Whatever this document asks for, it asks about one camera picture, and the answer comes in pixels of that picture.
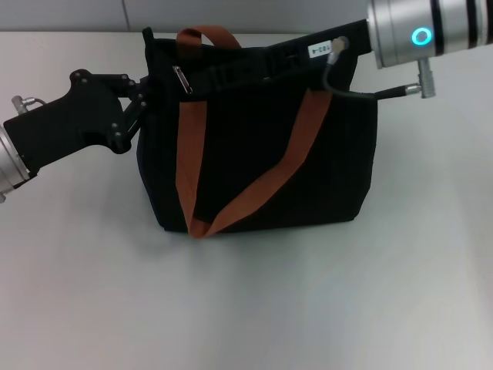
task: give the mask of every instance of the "white surface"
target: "white surface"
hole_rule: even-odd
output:
[[[368,0],[125,0],[130,27],[217,24],[231,32],[316,32],[367,17]]]
[[[138,34],[4,33],[0,48],[2,121],[12,96],[56,99],[78,68],[146,74]],[[441,57],[438,97],[380,104],[348,224],[196,241],[160,230],[133,152],[43,169],[0,206],[0,368],[493,368],[492,60]],[[416,74],[366,55],[353,88]]]
[[[0,30],[127,31],[122,0],[1,0]]]

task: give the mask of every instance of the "metal cylinder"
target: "metal cylinder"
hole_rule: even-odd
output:
[[[0,125],[0,203],[20,183],[29,180],[29,172]]]
[[[371,0],[368,30],[378,68],[493,42],[491,0]]]

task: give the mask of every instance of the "white label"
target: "white label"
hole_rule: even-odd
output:
[[[308,46],[308,53],[311,58],[317,58],[318,56],[326,56],[332,51],[332,41],[324,41],[319,44]]]

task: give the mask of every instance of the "bag handle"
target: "bag handle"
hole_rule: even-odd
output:
[[[210,27],[202,26],[182,31],[178,34],[178,40],[183,40],[179,43],[179,47],[201,45],[202,34],[216,46],[231,48],[239,46],[227,30],[216,26]],[[250,216],[262,207],[304,163],[324,123],[331,99],[332,94],[327,91],[308,89],[305,92],[283,158],[227,204],[217,214],[212,224],[193,216],[206,138],[207,102],[181,102],[176,153],[176,189],[189,234],[193,237],[210,236]]]

